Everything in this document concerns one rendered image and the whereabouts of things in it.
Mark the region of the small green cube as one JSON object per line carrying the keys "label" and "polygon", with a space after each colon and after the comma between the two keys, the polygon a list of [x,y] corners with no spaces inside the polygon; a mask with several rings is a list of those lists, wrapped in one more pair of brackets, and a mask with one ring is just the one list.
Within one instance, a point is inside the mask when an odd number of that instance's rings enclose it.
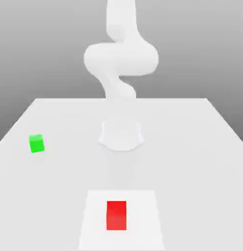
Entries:
{"label": "small green cube", "polygon": [[28,139],[30,150],[32,153],[45,151],[42,134],[30,135]]}

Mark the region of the small red cube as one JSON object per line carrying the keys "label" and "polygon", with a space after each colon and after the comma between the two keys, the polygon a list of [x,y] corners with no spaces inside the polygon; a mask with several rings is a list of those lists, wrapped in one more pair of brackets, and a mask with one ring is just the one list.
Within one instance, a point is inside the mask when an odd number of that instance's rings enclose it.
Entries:
{"label": "small red cube", "polygon": [[127,230],[126,201],[107,201],[107,230]]}

